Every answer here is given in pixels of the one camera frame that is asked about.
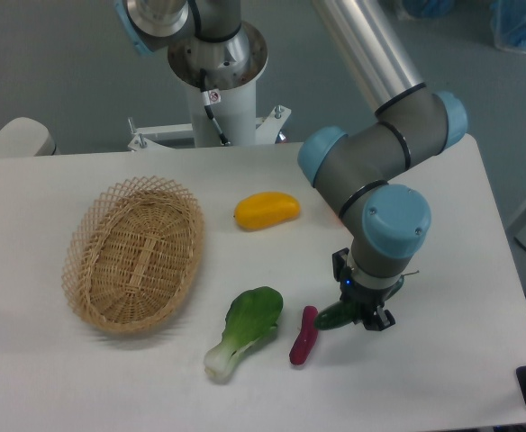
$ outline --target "metal mount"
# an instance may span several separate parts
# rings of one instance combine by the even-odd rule
[[[291,115],[291,110],[283,105],[273,108],[269,116],[256,119],[255,130],[256,144],[273,144],[286,142],[286,136],[281,131]],[[131,130],[131,141],[127,145],[131,151],[176,149],[176,141],[191,140],[193,128],[190,123],[174,124],[169,126],[153,126],[148,128],[137,128],[132,117],[127,119]]]

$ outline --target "blue plastic bag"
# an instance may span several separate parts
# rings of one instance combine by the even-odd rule
[[[526,0],[492,3],[494,44],[500,50],[526,53]]]

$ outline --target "wicker basket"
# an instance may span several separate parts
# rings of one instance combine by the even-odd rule
[[[116,184],[73,234],[63,269],[69,306],[104,331],[150,329],[185,298],[203,234],[199,204],[180,184],[157,177]]]

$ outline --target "gray floor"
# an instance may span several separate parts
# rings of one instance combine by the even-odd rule
[[[382,3],[429,87],[466,104],[507,221],[526,196],[526,56],[494,48],[490,0],[458,0],[447,17],[403,22]],[[326,125],[353,132],[373,122],[308,0],[243,0],[243,15],[270,53],[258,115],[275,104],[293,109],[293,141]],[[26,116],[46,125],[64,154],[122,151],[128,116],[138,126],[188,122],[182,100],[165,52],[139,58],[111,0],[0,1],[0,129]],[[512,252],[526,291],[526,254],[514,244]]]

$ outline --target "red chili pepper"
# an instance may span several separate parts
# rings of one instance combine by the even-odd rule
[[[292,365],[302,365],[307,360],[309,353],[311,353],[319,334],[319,330],[313,325],[313,321],[318,314],[319,311],[314,306],[305,306],[305,309],[303,309],[301,332],[289,353],[289,360],[291,360]]]

